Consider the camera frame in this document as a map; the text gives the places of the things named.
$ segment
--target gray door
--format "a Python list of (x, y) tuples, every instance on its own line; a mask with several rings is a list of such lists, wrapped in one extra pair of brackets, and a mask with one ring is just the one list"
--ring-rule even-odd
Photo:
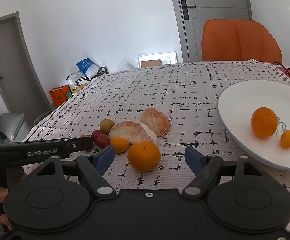
[(185, 0), (185, 2), (187, 6), (193, 6), (187, 8), (188, 17), (184, 11), (186, 9), (183, 8), (184, 0), (173, 0), (180, 38), (181, 32), (184, 32), (183, 39), (181, 38), (184, 62), (202, 60), (201, 38), (207, 20), (252, 20), (249, 0)]
[(24, 113), (29, 125), (46, 111), (46, 102), (26, 57), (16, 17), (0, 22), (0, 87), (9, 111)]

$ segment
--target patterned tablecloth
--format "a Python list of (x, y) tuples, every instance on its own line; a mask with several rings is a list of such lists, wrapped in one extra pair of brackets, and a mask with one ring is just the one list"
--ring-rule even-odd
[[(158, 142), (162, 154), (159, 167), (139, 173), (128, 164), (126, 154), (120, 154), (104, 178), (116, 190), (182, 190), (194, 178), (184, 160), (186, 145), (224, 160), (237, 160), (244, 153), (221, 124), (217, 98), (229, 85), (253, 79), (290, 85), (290, 80), (276, 66), (257, 61), (185, 63), (103, 75), (40, 122), (28, 140), (91, 134), (106, 117), (116, 123), (139, 120), (142, 111), (153, 106), (171, 121), (171, 130)], [(72, 154), (70, 159), (80, 154)], [(25, 171), (28, 173), (37, 166), (27, 165)], [(262, 167), (290, 191), (290, 171)]]

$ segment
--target gray sofa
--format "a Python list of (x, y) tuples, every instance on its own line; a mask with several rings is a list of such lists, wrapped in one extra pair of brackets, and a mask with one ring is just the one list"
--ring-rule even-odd
[(24, 114), (8, 114), (0, 115), (0, 133), (2, 136), (0, 143), (21, 142), (29, 134), (30, 129), (24, 119)]

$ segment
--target plate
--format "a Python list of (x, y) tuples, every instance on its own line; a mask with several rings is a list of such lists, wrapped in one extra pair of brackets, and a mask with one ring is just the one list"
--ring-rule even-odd
[[(260, 107), (272, 109), (278, 121), (273, 136), (254, 135), (251, 117)], [(265, 80), (248, 80), (227, 87), (218, 99), (218, 111), (227, 131), (250, 155), (269, 166), (290, 171), (290, 149), (280, 146), (280, 136), (290, 130), (290, 86)]]

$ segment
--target door frame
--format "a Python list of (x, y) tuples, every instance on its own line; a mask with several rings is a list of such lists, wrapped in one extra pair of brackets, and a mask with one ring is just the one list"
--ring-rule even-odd
[[(176, 22), (177, 22), (177, 28), (178, 28), (178, 34), (180, 37), (181, 42), (181, 51), (183, 56), (183, 62), (188, 63), (189, 62), (189, 52), (188, 52), (188, 44), (186, 39), (186, 32), (185, 32), (185, 26), (184, 26), (184, 18), (183, 18), (183, 11), (181, 8), (181, 1), (180, 0), (172, 0), (175, 16), (176, 16)], [(249, 20), (252, 21), (252, 7), (251, 7), (251, 1), (246, 0), (247, 8), (248, 8), (248, 16)]]
[[(38, 79), (36, 71), (34, 69), (32, 60), (30, 59), (29, 52), (28, 52), (28, 49), (27, 49), (27, 46), (26, 46), (26, 42), (25, 42), (25, 38), (24, 38), (24, 34), (23, 34), (23, 30), (22, 30), (22, 27), (21, 27), (21, 20), (20, 20), (20, 15), (19, 15), (18, 11), (15, 12), (15, 13), (8, 14), (8, 15), (0, 17), (0, 23), (3, 22), (3, 21), (9, 20), (9, 19), (15, 19), (16, 22), (17, 22), (18, 32), (19, 32), (19, 34), (21, 36), (21, 42), (22, 42), (22, 45), (23, 45), (23, 48), (24, 48), (24, 51), (25, 51), (25, 54), (26, 54), (27, 61), (29, 63), (31, 72), (32, 72), (32, 74), (34, 76), (36, 84), (38, 85), (39, 92), (42, 95), (43, 102), (45, 104), (44, 105), (44, 109), (45, 109), (45, 111), (49, 111), (49, 110), (52, 109), (52, 107), (51, 107), (51, 104), (49, 103), (49, 101), (47, 99), (47, 96), (46, 96), (46, 94), (45, 94), (45, 92), (43, 90), (43, 87), (42, 87), (41, 83), (39, 82), (39, 79)], [(8, 102), (7, 97), (5, 96), (1, 85), (0, 85), (0, 94), (2, 96), (2, 99), (3, 99), (4, 103), (5, 103), (8, 111), (10, 113), (12, 113), (13, 112), (13, 108), (11, 107), (10, 103)]]

